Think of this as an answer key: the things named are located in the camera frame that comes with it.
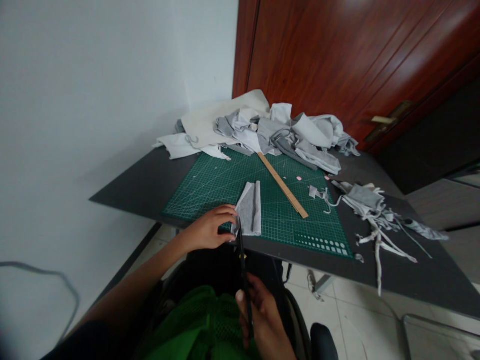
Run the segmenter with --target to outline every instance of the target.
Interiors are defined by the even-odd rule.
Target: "wooden ruler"
[[[279,174],[275,171],[274,167],[270,163],[270,161],[267,160],[267,158],[261,153],[258,152],[258,157],[260,160],[265,164],[266,168],[270,172],[270,174],[273,176],[275,179],[276,183],[278,186],[280,186],[280,189],[283,191],[287,199],[290,201],[292,204],[293,208],[296,210],[297,213],[301,215],[303,219],[306,219],[309,217],[309,214],[305,211],[304,207],[299,203],[295,195],[292,194],[290,191],[289,187],[284,183],[282,178],[279,176]]]

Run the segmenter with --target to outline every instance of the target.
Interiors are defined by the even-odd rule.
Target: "hand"
[[[219,234],[219,227],[222,224],[237,223],[234,216],[238,216],[234,205],[219,206],[204,214],[177,238],[188,253],[199,249],[216,249],[223,243],[235,240],[235,236],[231,233]]]
[[[274,296],[258,277],[248,273],[247,278],[253,285],[253,289],[250,289],[253,332],[261,358],[263,360],[296,359]],[[240,309],[239,322],[243,334],[243,347],[248,349],[250,346],[248,311],[243,290],[236,293],[235,299]]]

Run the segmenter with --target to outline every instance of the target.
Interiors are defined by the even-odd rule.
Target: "green mesh fabric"
[[[140,351],[142,359],[260,359],[255,341],[243,347],[240,312],[230,295],[210,286],[188,293]]]

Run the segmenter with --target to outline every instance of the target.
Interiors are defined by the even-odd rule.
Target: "cutting mat measurement markings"
[[[236,204],[246,182],[254,183],[258,180],[261,191],[262,239],[354,258],[337,210],[332,208],[331,214],[325,214],[324,211],[328,210],[325,202],[309,197],[309,185],[317,189],[327,187],[322,171],[312,171],[285,155],[266,156],[309,214],[308,218],[302,219],[257,155],[248,157],[229,149],[222,151],[231,161],[206,154],[198,156],[162,215],[193,222],[220,205]]]

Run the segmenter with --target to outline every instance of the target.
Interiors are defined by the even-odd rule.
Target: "pile of fabric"
[[[342,122],[334,115],[307,116],[301,113],[291,119],[292,105],[273,104],[271,109],[261,90],[236,99],[193,111],[179,120],[176,134],[159,137],[154,147],[165,146],[171,159],[204,152],[230,160],[221,148],[246,156],[263,153],[285,154],[316,171],[318,168],[337,175],[339,160],[328,153],[360,156],[358,142],[344,132]]]
[[[381,195],[384,191],[379,187],[375,187],[370,183],[365,186],[351,185],[348,182],[331,182],[335,187],[343,192],[336,204],[331,204],[328,200],[327,189],[318,191],[315,187],[310,186],[309,194],[312,198],[319,197],[324,200],[329,208],[336,207],[342,200],[349,207],[351,207],[354,213],[361,217],[362,220],[370,223],[371,234],[367,237],[362,237],[357,234],[357,245],[366,244],[369,242],[375,242],[375,260],[377,267],[377,286],[378,296],[382,296],[382,263],[380,260],[380,249],[386,250],[398,256],[407,258],[413,263],[417,263],[417,259],[408,255],[406,252],[396,246],[392,240],[387,236],[385,231],[403,231],[405,234],[416,243],[416,245],[426,255],[432,259],[432,256],[424,249],[424,247],[415,240],[405,229],[408,228],[426,239],[429,240],[448,240],[448,236],[434,231],[431,228],[422,225],[410,218],[402,218],[399,214],[392,211],[392,209],[386,209],[387,205],[384,204],[385,198]]]

